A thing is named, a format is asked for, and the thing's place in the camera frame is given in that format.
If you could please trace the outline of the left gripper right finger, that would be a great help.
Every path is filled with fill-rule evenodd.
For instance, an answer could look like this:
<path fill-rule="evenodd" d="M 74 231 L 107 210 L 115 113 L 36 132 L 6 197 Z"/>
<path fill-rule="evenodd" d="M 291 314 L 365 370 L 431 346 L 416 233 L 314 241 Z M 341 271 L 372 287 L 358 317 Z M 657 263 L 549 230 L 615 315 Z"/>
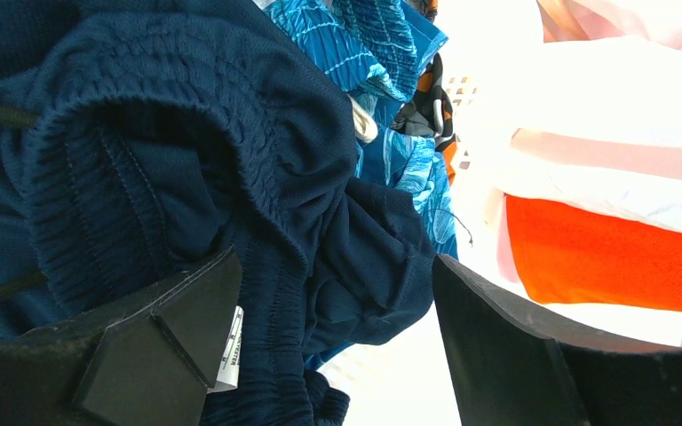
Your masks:
<path fill-rule="evenodd" d="M 682 348 L 609 333 L 437 256 L 432 288 L 464 425 L 682 425 Z"/>

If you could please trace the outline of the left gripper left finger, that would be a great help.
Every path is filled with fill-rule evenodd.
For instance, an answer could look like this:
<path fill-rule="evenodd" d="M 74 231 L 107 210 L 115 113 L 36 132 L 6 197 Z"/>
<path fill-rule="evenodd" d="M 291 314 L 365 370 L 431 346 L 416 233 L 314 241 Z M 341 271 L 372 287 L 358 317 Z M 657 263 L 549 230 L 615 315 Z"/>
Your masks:
<path fill-rule="evenodd" d="M 196 425 L 242 282 L 238 256 L 15 339 L 0 338 L 0 425 Z"/>

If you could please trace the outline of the navy shorts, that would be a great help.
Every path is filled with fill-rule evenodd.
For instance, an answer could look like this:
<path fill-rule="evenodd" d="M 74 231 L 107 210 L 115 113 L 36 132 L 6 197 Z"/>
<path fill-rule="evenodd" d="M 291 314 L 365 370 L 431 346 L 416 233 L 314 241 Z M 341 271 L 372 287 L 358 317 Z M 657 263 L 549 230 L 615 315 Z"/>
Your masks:
<path fill-rule="evenodd" d="M 410 194 L 356 177 L 353 103 L 250 1 L 0 1 L 0 338 L 233 252 L 196 425 L 340 425 L 306 361 L 432 305 Z"/>

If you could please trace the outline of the camouflage orange black shorts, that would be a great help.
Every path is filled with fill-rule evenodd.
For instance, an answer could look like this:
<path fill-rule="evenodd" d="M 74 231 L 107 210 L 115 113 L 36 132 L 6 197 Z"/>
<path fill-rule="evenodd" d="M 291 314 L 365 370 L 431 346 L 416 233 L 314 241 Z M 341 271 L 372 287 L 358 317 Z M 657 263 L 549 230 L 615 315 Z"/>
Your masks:
<path fill-rule="evenodd" d="M 435 151 L 444 158 L 448 182 L 453 184 L 456 172 L 451 162 L 457 149 L 454 109 L 442 82 L 443 62 L 436 53 L 420 75 L 413 98 L 396 114 L 391 128 L 405 135 L 432 137 Z"/>

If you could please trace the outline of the blue patterned shorts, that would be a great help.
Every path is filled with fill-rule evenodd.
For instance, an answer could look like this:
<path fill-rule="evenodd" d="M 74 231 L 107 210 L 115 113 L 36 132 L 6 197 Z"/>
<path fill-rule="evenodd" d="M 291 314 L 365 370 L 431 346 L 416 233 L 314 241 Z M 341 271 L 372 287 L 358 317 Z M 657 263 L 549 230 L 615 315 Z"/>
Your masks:
<path fill-rule="evenodd" d="M 376 124 L 376 138 L 358 144 L 356 177 L 410 193 L 436 252 L 456 256 L 447 161 L 435 137 L 392 127 L 446 36 L 404 1 L 260 1 L 258 7 Z"/>

